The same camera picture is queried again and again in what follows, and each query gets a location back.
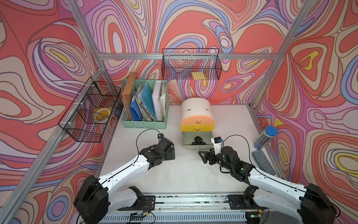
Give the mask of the green bottom drawer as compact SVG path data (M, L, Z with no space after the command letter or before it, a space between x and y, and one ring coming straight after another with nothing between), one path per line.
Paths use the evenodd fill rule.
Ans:
M192 143L195 142L195 138L200 137L202 142L205 145L193 145ZM212 132L182 132L182 146L188 150L194 151L208 151L211 148L214 148L211 139L213 138Z

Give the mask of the black oblong earphone case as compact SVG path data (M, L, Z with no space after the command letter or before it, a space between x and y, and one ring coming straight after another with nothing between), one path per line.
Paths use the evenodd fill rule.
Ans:
M195 140L195 142L198 143L198 144L200 144L200 143L203 142L202 138L199 137L199 136L196 136L194 140Z

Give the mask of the yellow drawer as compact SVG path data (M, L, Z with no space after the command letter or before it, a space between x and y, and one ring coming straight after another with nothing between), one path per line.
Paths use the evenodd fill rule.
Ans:
M213 124L184 124L180 126L181 132L212 132Z

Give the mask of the white three-drawer cabinet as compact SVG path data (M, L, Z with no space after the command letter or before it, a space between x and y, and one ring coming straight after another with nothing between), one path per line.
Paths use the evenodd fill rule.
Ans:
M213 118L211 104L207 99L191 98L181 105L182 120L193 115L206 115Z

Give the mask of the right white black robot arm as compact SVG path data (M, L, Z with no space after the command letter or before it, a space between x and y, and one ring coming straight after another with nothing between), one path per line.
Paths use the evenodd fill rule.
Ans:
M219 165L248 187L238 200L247 209L267 208L289 215L303 224L333 224L339 211L323 190L315 185L291 183L256 168L239 159L231 147L223 147L220 153L214 150L199 151L205 164Z

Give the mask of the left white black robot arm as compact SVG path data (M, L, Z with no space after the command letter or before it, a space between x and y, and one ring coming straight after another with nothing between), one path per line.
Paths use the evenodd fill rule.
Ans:
M106 175L87 177L73 205L79 215L78 224L97 224L107 213L118 210L151 210L152 201L135 186L120 191L135 176L144 173L163 161L175 159L174 143L162 137L157 144L138 152L131 161Z

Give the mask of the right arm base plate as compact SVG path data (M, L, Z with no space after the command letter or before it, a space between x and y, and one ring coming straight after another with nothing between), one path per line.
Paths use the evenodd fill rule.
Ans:
M225 201L229 203L231 210L260 210L253 199L244 197L243 195L228 195Z

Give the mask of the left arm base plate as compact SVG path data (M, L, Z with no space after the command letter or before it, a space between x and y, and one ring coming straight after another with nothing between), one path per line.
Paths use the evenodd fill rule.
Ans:
M124 207L118 211L153 211L155 209L156 196L139 197L131 207Z

